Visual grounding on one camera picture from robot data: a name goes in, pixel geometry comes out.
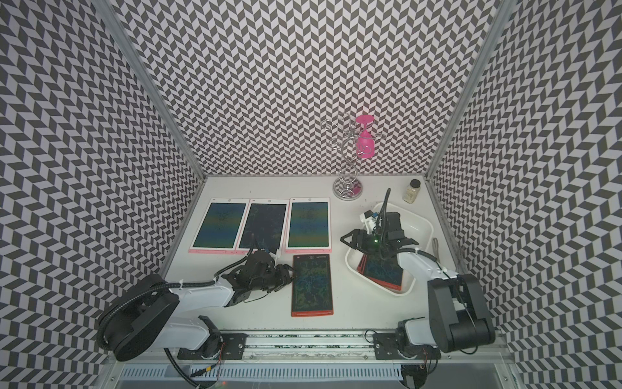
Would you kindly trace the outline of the white plastic storage tray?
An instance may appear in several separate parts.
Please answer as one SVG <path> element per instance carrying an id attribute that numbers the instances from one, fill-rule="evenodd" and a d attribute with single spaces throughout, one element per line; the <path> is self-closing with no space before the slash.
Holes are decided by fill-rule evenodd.
<path id="1" fill-rule="evenodd" d="M 413 238 L 418 241 L 420 248 L 424 251 L 428 251 L 432 246 L 432 238 L 434 235 L 434 226 L 425 217 L 411 212 L 403 207 L 388 203 L 389 212 L 398 212 L 400 214 L 402 228 L 408 238 Z M 390 296 L 401 298 L 405 297 L 414 290 L 416 285 L 416 279 L 410 273 L 404 271 L 401 278 L 401 289 L 397 290 L 393 287 L 389 288 L 384 284 L 379 284 L 374 279 L 370 279 L 367 276 L 358 272 L 357 267 L 363 259 L 363 254 L 359 251 L 353 251 L 348 249 L 345 254 L 344 260 L 347 269 L 352 272 L 356 277 L 363 282 L 372 285 L 372 287 L 382 290 L 384 293 L 388 293 Z"/>

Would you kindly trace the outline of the pink writing tablet colourful screen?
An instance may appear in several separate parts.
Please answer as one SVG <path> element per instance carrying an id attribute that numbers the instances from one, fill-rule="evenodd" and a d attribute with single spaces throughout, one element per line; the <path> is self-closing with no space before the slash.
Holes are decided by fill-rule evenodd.
<path id="1" fill-rule="evenodd" d="M 249 199 L 212 198 L 189 248 L 191 254 L 233 254 Z"/>

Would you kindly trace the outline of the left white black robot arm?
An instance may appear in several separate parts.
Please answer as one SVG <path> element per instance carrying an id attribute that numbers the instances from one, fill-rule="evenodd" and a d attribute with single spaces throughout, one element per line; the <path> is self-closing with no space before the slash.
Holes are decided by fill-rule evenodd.
<path id="1" fill-rule="evenodd" d="M 240 260 L 218 270 L 212 280 L 168 283 L 152 274 L 110 303 L 97 321 L 97 345 L 118 361 L 137 358 L 151 348 L 179 348 L 213 358 L 225 345 L 221 330 L 206 315 L 192 311 L 228 308 L 255 291 L 282 290 L 296 278 L 289 264 L 252 248 Z"/>

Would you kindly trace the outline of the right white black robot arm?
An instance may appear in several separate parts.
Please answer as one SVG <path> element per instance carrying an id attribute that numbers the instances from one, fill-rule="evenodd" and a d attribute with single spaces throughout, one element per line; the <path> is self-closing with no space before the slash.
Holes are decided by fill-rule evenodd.
<path id="1" fill-rule="evenodd" d="M 362 229 L 340 238 L 349 249 L 362 254 L 364 268 L 377 270 L 372 281 L 385 285 L 388 275 L 401 269 L 427 285 L 429 312 L 404 319 L 395 330 L 395 348 L 403 358 L 432 358 L 436 352 L 459 351 L 467 355 L 492 344 L 496 332 L 479 280 L 441 265 L 433 254 L 406 236 L 399 212 L 388 210 L 391 190 L 382 206 L 361 215 Z"/>

